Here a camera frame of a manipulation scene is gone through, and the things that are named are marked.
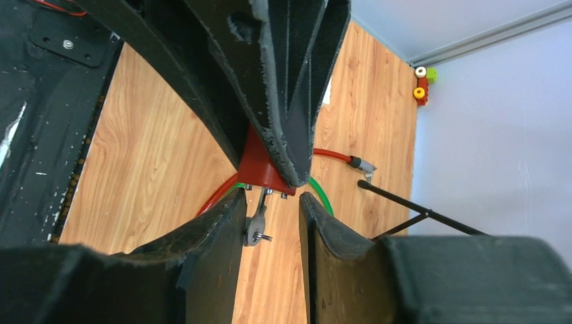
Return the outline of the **small key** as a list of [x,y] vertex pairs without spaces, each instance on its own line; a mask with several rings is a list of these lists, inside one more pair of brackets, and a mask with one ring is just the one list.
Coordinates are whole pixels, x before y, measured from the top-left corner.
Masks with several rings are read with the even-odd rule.
[[265,240],[271,242],[273,238],[265,234],[266,228],[266,198],[272,194],[273,190],[262,187],[258,205],[252,217],[246,217],[246,227],[244,230],[244,246],[255,246]]

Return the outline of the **green cable lock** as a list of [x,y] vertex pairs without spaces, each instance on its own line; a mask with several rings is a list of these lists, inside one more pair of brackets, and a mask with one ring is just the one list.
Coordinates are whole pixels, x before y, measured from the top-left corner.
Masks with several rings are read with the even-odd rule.
[[[319,198],[319,200],[321,201],[321,203],[322,203],[322,205],[324,206],[324,208],[326,209],[326,211],[327,211],[328,213],[330,213],[330,214],[334,217],[334,216],[335,216],[335,212],[334,212],[334,210],[333,210],[332,204],[331,204],[331,202],[330,202],[330,200],[329,200],[329,198],[328,198],[326,192],[325,192],[324,189],[322,188],[322,186],[321,186],[321,185],[318,183],[318,181],[317,181],[315,178],[313,178],[313,177],[310,178],[310,180],[309,180],[309,185],[310,185],[311,189],[313,189],[313,190],[317,193],[318,198]],[[228,194],[228,193],[230,193],[230,191],[232,191],[232,190],[235,189],[235,188],[244,188],[244,187],[245,187],[245,184],[236,182],[236,183],[234,183],[234,185],[232,185],[232,187],[230,187],[230,189],[228,189],[228,190],[226,191],[225,195]]]

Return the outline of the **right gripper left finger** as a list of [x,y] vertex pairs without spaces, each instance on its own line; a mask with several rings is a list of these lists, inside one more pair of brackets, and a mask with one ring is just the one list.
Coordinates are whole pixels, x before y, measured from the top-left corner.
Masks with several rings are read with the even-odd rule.
[[80,244],[1,250],[2,323],[230,323],[246,220],[237,188],[129,253]]

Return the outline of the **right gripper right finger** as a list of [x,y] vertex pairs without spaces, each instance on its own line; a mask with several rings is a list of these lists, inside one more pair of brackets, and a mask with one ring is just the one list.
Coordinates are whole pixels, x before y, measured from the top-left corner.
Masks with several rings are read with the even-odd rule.
[[570,323],[571,271],[518,236],[373,241],[299,198],[309,323]]

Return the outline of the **red padlock with thin cable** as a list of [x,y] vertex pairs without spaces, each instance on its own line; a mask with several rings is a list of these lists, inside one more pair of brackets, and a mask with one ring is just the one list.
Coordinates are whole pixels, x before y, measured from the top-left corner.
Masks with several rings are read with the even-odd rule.
[[237,170],[237,181],[270,188],[287,196],[295,196],[296,193],[296,187],[288,185],[279,174],[253,126],[248,128],[244,152]]

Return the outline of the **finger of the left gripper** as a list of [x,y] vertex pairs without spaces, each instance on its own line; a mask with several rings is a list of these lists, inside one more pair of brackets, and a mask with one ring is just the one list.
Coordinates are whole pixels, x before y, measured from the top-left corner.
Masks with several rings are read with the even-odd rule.
[[322,100],[349,1],[188,1],[285,183],[308,181]]
[[140,54],[199,117],[234,167],[248,121],[184,1],[83,0],[77,4]]

